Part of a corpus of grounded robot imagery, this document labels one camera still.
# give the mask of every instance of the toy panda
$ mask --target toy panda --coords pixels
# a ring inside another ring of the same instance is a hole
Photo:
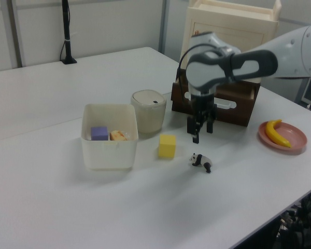
[[[204,157],[202,154],[196,155],[194,153],[189,161],[191,161],[192,165],[194,166],[203,165],[206,169],[206,172],[211,173],[212,161],[207,157]]]

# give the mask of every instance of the white cup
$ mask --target white cup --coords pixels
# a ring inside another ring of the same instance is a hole
[[[153,90],[142,90],[131,96],[135,108],[137,128],[140,133],[159,131],[164,121],[166,99]]]

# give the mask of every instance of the toy fruit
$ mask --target toy fruit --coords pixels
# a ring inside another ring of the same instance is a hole
[[[291,148],[290,142],[287,139],[285,139],[283,136],[281,136],[279,133],[277,133],[277,131],[274,129],[274,127],[280,122],[282,122],[281,119],[271,120],[267,122],[266,127],[265,127],[265,133],[269,137],[269,139],[273,141],[273,143]]]

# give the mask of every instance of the white plastic bin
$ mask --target white plastic bin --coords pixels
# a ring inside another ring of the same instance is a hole
[[[128,141],[92,141],[91,127],[120,130]],[[135,161],[138,131],[135,109],[130,104],[88,104],[82,121],[82,150],[89,169],[130,169]]]

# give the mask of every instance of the black cable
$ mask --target black cable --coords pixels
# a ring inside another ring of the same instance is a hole
[[[182,83],[181,83],[181,75],[180,75],[180,71],[181,71],[181,64],[182,64],[182,61],[183,59],[185,58],[185,56],[188,54],[188,52],[190,52],[192,49],[196,48],[196,47],[200,47],[200,46],[209,46],[209,47],[212,47],[212,48],[216,48],[216,46],[212,45],[212,44],[208,44],[208,43],[202,43],[202,44],[197,44],[195,46],[192,46],[191,48],[189,48],[181,57],[181,60],[178,64],[178,68],[177,68],[177,73],[176,75],[178,75],[178,83],[179,83],[179,86],[180,86],[180,91],[181,91],[181,98],[182,98],[182,103],[183,105],[186,105],[185,104],[185,100],[184,100],[184,95],[183,95],[183,89],[182,89]]]
[[[61,52],[60,52],[60,59],[59,59],[59,61],[61,61],[61,55],[62,55],[62,51],[63,51],[64,45],[66,45],[66,41],[63,42],[63,45],[62,45],[62,48],[61,48]]]
[[[70,8],[69,8],[69,2],[67,2],[67,7],[68,7],[68,26],[70,26]],[[66,40],[63,42],[62,48],[61,48],[61,52],[60,52],[60,59],[59,61],[61,61],[61,56],[62,56],[62,51],[64,46],[66,45]]]

